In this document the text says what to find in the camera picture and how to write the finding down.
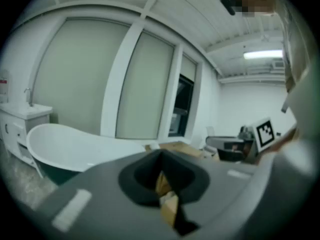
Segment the roller blind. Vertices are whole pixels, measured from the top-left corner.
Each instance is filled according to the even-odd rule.
[[[33,102],[53,107],[52,123],[99,135],[109,73],[128,27],[67,20],[39,67]]]
[[[164,41],[141,34],[123,83],[117,138],[157,138],[173,53]]]
[[[180,71],[181,75],[188,78],[192,82],[195,82],[196,68],[197,68],[197,64],[191,61],[187,56],[185,55],[182,56],[181,71]]]

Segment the floor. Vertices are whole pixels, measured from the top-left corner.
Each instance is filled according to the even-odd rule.
[[[57,186],[48,178],[40,178],[36,169],[8,155],[0,140],[0,173],[11,195],[35,210]]]

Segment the fluorescent light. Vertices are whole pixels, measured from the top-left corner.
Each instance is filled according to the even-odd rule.
[[[252,51],[245,52],[243,54],[246,60],[258,59],[258,58],[282,58],[282,50],[261,50],[261,51]]]

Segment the air vent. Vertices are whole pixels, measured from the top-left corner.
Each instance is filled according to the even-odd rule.
[[[283,60],[274,60],[272,61],[272,69],[276,71],[284,71],[285,63]]]

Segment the gray plastic surface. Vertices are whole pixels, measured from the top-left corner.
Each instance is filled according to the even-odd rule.
[[[259,166],[179,156],[202,167],[210,185],[199,201],[182,206],[187,220],[200,229],[184,239],[262,239],[288,221],[301,207],[319,176],[318,140],[287,144],[279,154],[265,155]],[[76,189],[92,193],[68,238],[75,239],[179,239],[159,209],[139,206],[118,185],[119,172],[147,153],[97,165],[68,181],[39,207],[52,220]],[[245,173],[236,177],[230,171]]]

